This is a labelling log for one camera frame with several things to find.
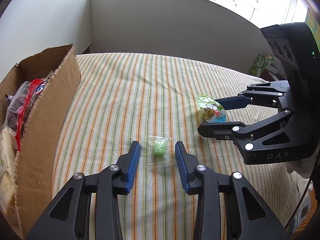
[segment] striped tablecloth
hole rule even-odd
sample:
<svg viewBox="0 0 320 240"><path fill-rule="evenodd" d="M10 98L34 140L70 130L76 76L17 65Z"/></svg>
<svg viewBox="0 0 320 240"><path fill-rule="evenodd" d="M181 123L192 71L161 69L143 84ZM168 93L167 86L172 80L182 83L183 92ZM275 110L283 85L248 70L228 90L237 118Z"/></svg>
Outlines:
<svg viewBox="0 0 320 240"><path fill-rule="evenodd" d="M77 56L82 81L61 131L54 166L52 197L76 172L100 172L128 152L132 141L141 145L134 188L119 196L124 239L192 239L196 196L184 193L176 165L154 164L149 135L184 142L187 151L216 172L239 171L285 224L307 180L287 174L283 163L251 165L230 141L202 138L196 97L237 95L248 84L263 82L230 69L182 58L132 53ZM247 124L276 114L275 109L248 106L227 111L228 121ZM94 208L90 239L94 239ZM221 213L221 239L226 237Z"/></svg>

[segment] white wall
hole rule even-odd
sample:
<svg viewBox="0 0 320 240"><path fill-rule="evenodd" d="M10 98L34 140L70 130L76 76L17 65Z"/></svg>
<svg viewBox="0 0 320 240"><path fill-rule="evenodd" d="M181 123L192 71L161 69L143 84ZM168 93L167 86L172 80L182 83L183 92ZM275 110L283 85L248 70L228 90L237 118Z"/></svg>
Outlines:
<svg viewBox="0 0 320 240"><path fill-rule="evenodd" d="M0 82L20 60L48 47L92 42L90 0L12 0L0 18Z"/></svg>
<svg viewBox="0 0 320 240"><path fill-rule="evenodd" d="M93 52L141 52L247 73L270 54L256 26L207 0L91 0Z"/></svg>

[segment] cardboard box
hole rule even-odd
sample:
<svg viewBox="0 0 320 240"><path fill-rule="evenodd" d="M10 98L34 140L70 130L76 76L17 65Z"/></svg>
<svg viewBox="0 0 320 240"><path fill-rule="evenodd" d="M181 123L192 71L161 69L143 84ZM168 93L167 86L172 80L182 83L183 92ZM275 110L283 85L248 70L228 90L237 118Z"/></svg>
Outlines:
<svg viewBox="0 0 320 240"><path fill-rule="evenodd" d="M26 238L31 227L51 201L52 171L56 148L68 108L81 80L72 44L49 48L16 64L0 85L0 124L6 115L5 94L14 95L25 81L43 78L55 70L37 98L14 165L15 208L8 222Z"/></svg>

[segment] green candy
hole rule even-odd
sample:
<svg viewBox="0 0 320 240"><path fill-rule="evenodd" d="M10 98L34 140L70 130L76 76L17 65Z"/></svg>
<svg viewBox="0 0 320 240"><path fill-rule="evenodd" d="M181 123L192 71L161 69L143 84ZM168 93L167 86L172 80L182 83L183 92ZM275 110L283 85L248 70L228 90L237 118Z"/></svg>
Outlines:
<svg viewBox="0 0 320 240"><path fill-rule="evenodd" d="M154 155L165 155L168 151L168 140L167 139L155 139L153 142L153 154Z"/></svg>

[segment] black cable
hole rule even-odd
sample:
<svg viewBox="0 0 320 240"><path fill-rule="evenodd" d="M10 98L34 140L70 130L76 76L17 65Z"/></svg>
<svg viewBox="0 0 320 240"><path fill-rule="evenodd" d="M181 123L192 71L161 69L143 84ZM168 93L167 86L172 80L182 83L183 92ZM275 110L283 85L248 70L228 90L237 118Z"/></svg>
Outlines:
<svg viewBox="0 0 320 240"><path fill-rule="evenodd" d="M316 158L316 162L315 162L315 165L313 166L313 169L312 169L311 174L313 173L313 171L315 170L315 168L318 166L319 159L320 159L320 149L319 149L319 151L318 151L318 155L317 155L317 158ZM301 197L301 199L300 199L300 201L299 201L296 209L295 209L294 212L292 213L292 216L290 217L289 221L288 221L287 224L285 225L284 229L287 229L287 227L288 227L288 226L290 225L290 223L292 222L292 219L294 218L295 214L297 213L297 211L298 211L298 209L299 209L299 207L300 207L300 205L301 205L301 203L302 203L302 201L303 201L303 199L304 199L304 197L305 197L305 195L306 195L306 193L307 193L307 191L308 191L308 188L309 188L310 183L311 183L311 175L310 175L310 179L308 180L307 186L306 186L306 188L305 188L305 190L304 190L304 192L303 192L303 194L302 194L302 197Z"/></svg>

